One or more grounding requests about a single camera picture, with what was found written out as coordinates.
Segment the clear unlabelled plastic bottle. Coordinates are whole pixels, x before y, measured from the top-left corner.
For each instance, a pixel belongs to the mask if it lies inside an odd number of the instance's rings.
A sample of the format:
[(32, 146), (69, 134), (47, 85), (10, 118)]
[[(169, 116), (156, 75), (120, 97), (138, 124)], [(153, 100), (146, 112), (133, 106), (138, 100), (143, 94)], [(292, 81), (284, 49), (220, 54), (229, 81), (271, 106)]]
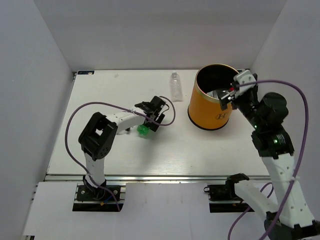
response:
[(169, 79), (170, 93), (172, 102), (183, 101), (183, 91), (181, 85), (181, 79), (177, 72), (173, 72)]

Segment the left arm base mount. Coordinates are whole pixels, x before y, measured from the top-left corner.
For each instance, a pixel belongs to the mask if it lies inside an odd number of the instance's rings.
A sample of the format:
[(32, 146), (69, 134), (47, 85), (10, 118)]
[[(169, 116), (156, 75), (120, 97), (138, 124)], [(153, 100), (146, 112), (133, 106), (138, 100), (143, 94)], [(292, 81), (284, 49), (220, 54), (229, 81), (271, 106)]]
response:
[[(119, 209), (121, 210), (125, 201), (126, 187), (124, 185), (107, 185), (113, 192)], [(73, 212), (119, 212), (117, 204), (112, 195), (103, 189), (96, 196), (84, 185), (78, 184), (73, 201)]]

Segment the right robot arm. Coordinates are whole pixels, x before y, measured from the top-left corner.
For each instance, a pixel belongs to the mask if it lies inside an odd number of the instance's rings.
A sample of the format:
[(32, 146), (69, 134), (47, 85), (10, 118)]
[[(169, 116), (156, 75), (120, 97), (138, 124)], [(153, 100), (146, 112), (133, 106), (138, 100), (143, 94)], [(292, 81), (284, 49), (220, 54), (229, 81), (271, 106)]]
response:
[(245, 201), (263, 220), (263, 238), (301, 240), (320, 233), (320, 223), (311, 213), (297, 177), (301, 159), (294, 158), (294, 147), (283, 128), (288, 115), (286, 99), (269, 92), (258, 99), (260, 81), (245, 70), (233, 78), (230, 87), (217, 90), (222, 109), (231, 104), (253, 127), (252, 142), (264, 163), (276, 196), (272, 202), (243, 173), (227, 178), (223, 193)]

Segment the blue orange label clear bottle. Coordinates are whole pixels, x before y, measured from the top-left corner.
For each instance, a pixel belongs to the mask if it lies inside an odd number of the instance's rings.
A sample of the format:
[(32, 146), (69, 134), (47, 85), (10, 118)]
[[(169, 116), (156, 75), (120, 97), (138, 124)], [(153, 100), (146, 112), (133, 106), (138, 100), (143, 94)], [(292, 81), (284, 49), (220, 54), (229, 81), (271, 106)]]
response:
[(229, 94), (229, 91), (225, 88), (211, 90), (206, 93), (207, 96), (215, 99), (224, 99)]

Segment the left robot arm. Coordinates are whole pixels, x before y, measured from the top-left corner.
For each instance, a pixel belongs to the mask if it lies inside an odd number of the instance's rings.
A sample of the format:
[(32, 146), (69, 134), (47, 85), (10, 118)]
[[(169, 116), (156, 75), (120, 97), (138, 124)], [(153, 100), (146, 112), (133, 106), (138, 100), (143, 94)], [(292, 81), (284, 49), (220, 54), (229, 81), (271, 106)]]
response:
[(96, 112), (92, 115), (78, 142), (85, 156), (85, 166), (89, 173), (83, 178), (88, 193), (99, 200), (105, 196), (106, 180), (104, 176), (104, 160), (110, 152), (117, 134), (137, 127), (140, 135), (149, 131), (156, 132), (165, 118), (162, 109), (166, 102), (154, 96), (150, 102), (141, 102), (128, 111), (103, 115)]

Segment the green plastic bottle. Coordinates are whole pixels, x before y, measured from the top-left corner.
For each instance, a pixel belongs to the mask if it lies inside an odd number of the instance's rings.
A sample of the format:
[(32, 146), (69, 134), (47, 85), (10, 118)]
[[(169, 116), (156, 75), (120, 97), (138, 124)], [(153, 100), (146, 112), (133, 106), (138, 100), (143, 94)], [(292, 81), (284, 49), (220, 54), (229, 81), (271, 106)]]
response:
[(147, 126), (141, 124), (137, 126), (136, 131), (138, 132), (139, 136), (145, 137), (148, 135), (150, 129)]

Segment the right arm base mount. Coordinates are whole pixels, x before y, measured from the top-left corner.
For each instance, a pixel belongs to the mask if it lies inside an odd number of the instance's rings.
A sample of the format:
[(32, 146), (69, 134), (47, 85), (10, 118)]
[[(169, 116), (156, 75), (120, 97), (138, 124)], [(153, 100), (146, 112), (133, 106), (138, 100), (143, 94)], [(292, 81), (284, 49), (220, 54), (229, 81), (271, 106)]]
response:
[(226, 178), (224, 184), (209, 184), (204, 187), (208, 194), (210, 213), (242, 213), (249, 205), (235, 193), (235, 184), (249, 181), (244, 173), (237, 173)]

